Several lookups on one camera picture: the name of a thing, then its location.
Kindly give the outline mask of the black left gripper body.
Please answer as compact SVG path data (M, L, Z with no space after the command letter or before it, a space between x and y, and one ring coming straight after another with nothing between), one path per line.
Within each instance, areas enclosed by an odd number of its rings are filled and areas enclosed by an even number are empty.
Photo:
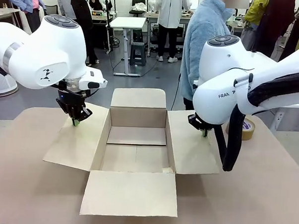
M59 97L56 98L56 102L65 113L68 110L74 110L78 114L83 108L86 108L84 102L86 98L85 91L73 92L67 88L65 82L59 82L57 89Z

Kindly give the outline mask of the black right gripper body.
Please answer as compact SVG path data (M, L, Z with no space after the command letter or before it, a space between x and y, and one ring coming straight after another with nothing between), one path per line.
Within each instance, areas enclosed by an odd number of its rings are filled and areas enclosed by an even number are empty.
M188 116L188 122L198 130L211 130L213 128L212 124L203 121L196 113Z

